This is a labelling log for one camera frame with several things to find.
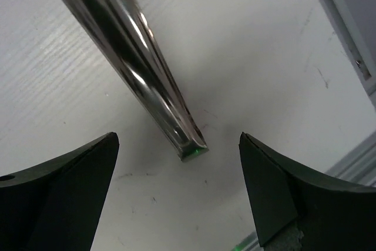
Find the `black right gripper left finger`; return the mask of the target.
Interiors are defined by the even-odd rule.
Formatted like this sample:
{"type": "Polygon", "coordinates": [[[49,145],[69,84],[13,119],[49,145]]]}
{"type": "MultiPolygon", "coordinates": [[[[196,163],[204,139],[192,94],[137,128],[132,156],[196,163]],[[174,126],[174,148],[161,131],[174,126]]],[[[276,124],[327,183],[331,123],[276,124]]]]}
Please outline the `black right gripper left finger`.
{"type": "Polygon", "coordinates": [[[110,132],[1,176],[1,250],[90,250],[118,151],[110,132]]]}

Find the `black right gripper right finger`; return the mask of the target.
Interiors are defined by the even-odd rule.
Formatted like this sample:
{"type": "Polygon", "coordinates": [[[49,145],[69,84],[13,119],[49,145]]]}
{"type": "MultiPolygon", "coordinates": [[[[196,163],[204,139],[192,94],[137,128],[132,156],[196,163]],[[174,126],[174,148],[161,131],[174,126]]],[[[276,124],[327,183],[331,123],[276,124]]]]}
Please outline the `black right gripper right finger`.
{"type": "Polygon", "coordinates": [[[375,189],[316,171],[247,133],[241,167],[264,250],[374,250],[375,189]]]}

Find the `stainless steel tongs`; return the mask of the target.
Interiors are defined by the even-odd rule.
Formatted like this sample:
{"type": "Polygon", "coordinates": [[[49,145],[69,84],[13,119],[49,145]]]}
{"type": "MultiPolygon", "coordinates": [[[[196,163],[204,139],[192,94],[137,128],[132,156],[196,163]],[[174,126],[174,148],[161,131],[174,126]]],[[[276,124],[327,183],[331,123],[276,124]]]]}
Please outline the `stainless steel tongs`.
{"type": "Polygon", "coordinates": [[[186,162],[207,143],[137,0],[62,0],[186,162]]]}

